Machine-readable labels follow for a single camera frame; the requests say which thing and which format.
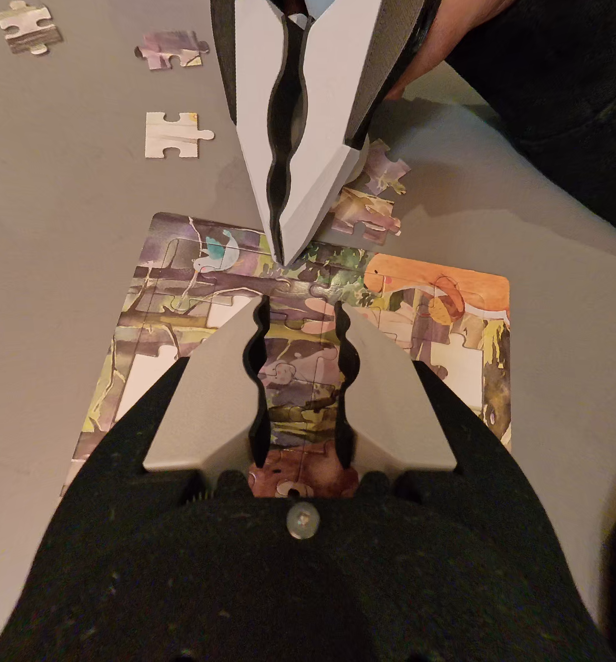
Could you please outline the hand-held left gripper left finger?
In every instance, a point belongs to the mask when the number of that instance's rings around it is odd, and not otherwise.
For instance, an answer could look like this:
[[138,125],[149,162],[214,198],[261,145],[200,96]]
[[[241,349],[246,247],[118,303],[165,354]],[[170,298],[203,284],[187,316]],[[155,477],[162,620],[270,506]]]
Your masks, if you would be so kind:
[[188,358],[144,460],[150,472],[197,469],[206,484],[221,473],[262,468],[271,444],[260,371],[268,355],[268,296],[246,306]]

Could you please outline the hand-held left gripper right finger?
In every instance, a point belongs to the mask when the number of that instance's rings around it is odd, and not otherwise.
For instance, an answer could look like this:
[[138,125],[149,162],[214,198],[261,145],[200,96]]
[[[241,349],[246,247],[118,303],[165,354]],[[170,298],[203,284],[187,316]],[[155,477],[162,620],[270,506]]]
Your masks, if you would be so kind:
[[336,303],[335,322],[341,466],[392,480],[410,470],[454,470],[455,456],[409,354],[347,303]]

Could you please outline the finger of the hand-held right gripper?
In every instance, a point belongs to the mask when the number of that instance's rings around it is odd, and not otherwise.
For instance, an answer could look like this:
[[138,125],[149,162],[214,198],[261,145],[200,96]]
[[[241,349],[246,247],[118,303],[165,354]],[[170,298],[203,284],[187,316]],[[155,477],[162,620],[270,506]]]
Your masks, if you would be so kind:
[[237,135],[260,220],[277,262],[282,261],[282,246],[269,199],[274,164],[270,104],[286,58],[287,26],[281,11],[270,1],[236,1]]
[[304,131],[279,219],[285,265],[310,241],[360,159],[360,148],[346,144],[346,130],[381,5],[333,1],[305,30]]

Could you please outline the illustrated jigsaw puzzle board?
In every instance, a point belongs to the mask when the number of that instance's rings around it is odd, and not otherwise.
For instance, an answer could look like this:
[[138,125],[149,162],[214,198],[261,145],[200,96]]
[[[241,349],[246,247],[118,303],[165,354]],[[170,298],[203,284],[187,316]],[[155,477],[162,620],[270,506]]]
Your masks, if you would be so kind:
[[271,448],[248,482],[258,497],[347,497],[358,478],[332,436],[339,341],[335,302],[425,362],[511,449],[510,286],[499,275],[312,242],[277,265],[263,232],[155,214],[65,479],[64,495],[103,436],[180,357],[268,295],[260,372]]

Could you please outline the lilac yellow-green puzzle piece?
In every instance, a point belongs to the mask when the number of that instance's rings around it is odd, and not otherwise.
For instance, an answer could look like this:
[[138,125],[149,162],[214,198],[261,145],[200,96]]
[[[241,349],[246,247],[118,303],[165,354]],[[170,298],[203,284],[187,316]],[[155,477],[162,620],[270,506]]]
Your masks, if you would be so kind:
[[391,161],[387,157],[389,146],[380,138],[370,144],[363,173],[369,179],[366,189],[374,196],[379,196],[388,187],[398,195],[406,193],[406,187],[400,180],[410,172],[411,168],[403,161]]

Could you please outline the brown pink puzzle piece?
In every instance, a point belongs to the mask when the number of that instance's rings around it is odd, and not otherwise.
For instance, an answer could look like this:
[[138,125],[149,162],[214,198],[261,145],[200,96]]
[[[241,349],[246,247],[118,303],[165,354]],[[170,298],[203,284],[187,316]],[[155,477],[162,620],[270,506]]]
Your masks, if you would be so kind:
[[363,239],[383,245],[388,234],[401,234],[401,221],[393,216],[393,206],[391,201],[343,187],[330,208],[331,228],[352,235],[361,225]]

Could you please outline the person's right forearm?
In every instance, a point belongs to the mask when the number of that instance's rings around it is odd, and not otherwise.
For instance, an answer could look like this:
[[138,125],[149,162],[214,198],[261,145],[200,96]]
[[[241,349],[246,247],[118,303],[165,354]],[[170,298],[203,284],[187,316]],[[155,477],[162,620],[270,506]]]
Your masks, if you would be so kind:
[[616,228],[616,1],[515,1],[446,62],[544,176]]

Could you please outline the person's right hand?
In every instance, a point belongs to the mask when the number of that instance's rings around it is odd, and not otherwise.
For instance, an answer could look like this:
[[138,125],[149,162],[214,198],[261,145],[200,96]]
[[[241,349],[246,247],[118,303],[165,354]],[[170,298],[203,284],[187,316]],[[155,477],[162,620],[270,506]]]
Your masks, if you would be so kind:
[[513,1],[442,1],[419,51],[387,93],[399,100],[407,86],[444,62],[467,33],[508,9]]

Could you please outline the purple puzzle piece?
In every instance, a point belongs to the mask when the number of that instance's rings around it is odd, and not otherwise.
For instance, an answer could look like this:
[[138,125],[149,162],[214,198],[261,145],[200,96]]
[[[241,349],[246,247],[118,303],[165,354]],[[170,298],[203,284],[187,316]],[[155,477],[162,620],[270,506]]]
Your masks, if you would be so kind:
[[161,30],[143,35],[142,45],[134,54],[147,63],[149,70],[170,70],[176,58],[182,68],[201,66],[202,56],[210,53],[210,46],[198,40],[192,30]]

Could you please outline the white puzzle piece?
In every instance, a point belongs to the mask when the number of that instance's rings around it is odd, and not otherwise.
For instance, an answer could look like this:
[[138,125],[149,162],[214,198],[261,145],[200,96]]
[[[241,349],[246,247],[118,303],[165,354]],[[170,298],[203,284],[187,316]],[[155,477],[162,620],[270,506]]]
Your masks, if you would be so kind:
[[198,127],[196,112],[181,112],[170,121],[164,112],[147,112],[145,122],[145,157],[164,158],[166,149],[177,149],[180,158],[198,158],[198,142],[213,140],[211,130]]

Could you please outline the beige grey striped puzzle piece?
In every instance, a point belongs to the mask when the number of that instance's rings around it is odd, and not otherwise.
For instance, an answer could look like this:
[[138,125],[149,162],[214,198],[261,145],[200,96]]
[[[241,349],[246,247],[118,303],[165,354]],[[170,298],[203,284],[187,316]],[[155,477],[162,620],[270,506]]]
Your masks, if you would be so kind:
[[44,4],[10,1],[8,9],[0,11],[0,29],[13,54],[48,54],[50,46],[62,43],[63,37]]

